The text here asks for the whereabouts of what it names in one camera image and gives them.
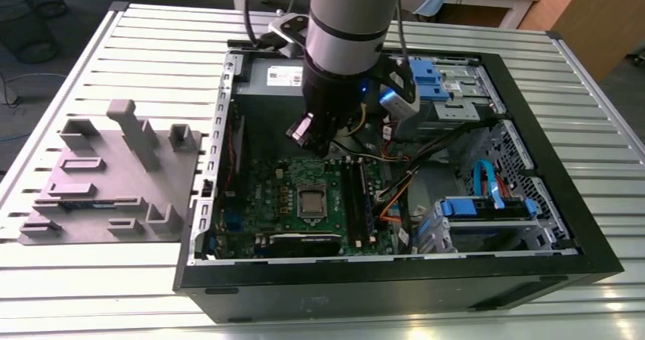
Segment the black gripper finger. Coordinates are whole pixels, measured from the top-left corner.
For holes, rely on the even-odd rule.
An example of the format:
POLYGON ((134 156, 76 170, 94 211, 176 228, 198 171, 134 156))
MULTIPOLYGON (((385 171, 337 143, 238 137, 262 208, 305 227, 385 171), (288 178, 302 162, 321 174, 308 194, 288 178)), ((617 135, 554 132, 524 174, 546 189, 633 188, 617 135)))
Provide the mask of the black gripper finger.
POLYGON ((305 113, 286 130, 286 136, 298 146, 312 145, 313 114, 305 113))

